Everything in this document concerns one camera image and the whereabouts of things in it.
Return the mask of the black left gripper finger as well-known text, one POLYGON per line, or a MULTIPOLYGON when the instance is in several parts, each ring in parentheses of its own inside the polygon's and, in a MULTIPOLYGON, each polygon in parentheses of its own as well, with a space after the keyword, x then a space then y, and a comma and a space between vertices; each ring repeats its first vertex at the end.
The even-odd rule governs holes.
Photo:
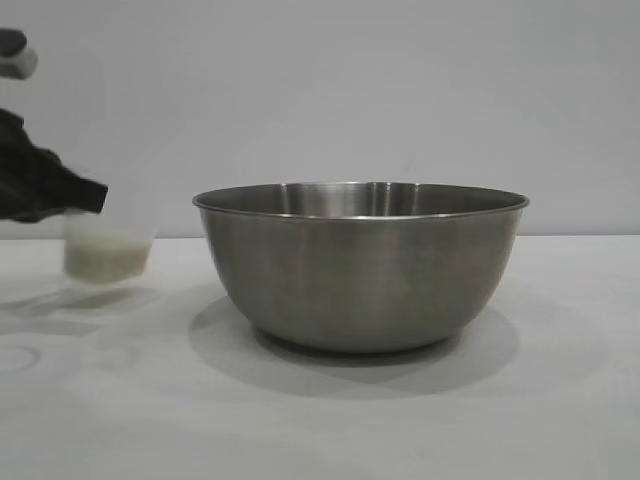
POLYGON ((73 171, 59 167, 50 176, 51 211, 64 213, 78 210, 101 213, 108 195, 108 186, 95 180, 81 177, 73 171))

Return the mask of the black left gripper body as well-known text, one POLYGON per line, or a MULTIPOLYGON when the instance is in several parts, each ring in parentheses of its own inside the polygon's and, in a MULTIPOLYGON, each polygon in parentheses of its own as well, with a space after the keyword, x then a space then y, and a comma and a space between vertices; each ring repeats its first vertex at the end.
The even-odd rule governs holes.
POLYGON ((33 144, 24 120, 1 110, 1 219, 16 223, 39 223, 62 215, 60 205, 46 185, 44 174, 60 166, 51 151, 33 144))

